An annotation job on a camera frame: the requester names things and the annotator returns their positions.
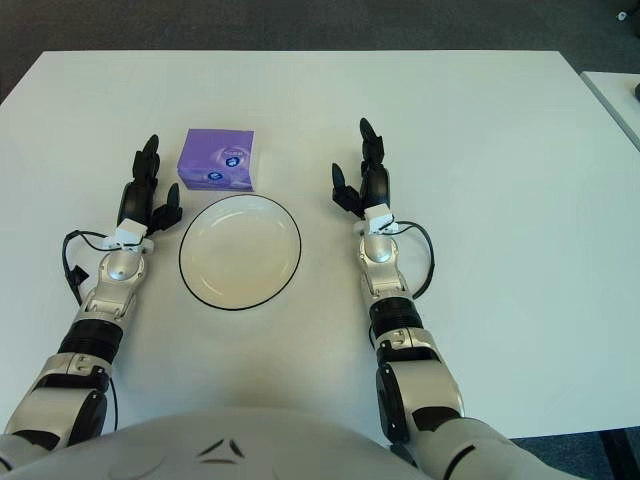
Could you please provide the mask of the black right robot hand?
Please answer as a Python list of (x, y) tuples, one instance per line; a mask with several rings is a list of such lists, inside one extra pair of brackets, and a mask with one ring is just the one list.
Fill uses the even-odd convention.
[(340, 166), (333, 163), (332, 200), (343, 210), (363, 219), (365, 210), (380, 204), (390, 206), (390, 178), (383, 164), (385, 150), (383, 138), (376, 134), (366, 118), (361, 118), (359, 130), (362, 137), (362, 161), (360, 163), (361, 186), (359, 190), (345, 183)]

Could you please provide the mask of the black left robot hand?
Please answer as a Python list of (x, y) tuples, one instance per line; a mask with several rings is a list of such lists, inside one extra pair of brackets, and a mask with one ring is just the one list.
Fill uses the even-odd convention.
[(145, 226), (147, 236), (173, 227), (182, 220), (183, 215), (177, 183), (171, 185), (166, 202), (157, 208), (153, 207), (160, 167), (158, 147), (159, 137), (153, 134), (144, 147), (135, 153), (132, 180), (124, 187), (117, 217), (117, 224), (129, 219)]

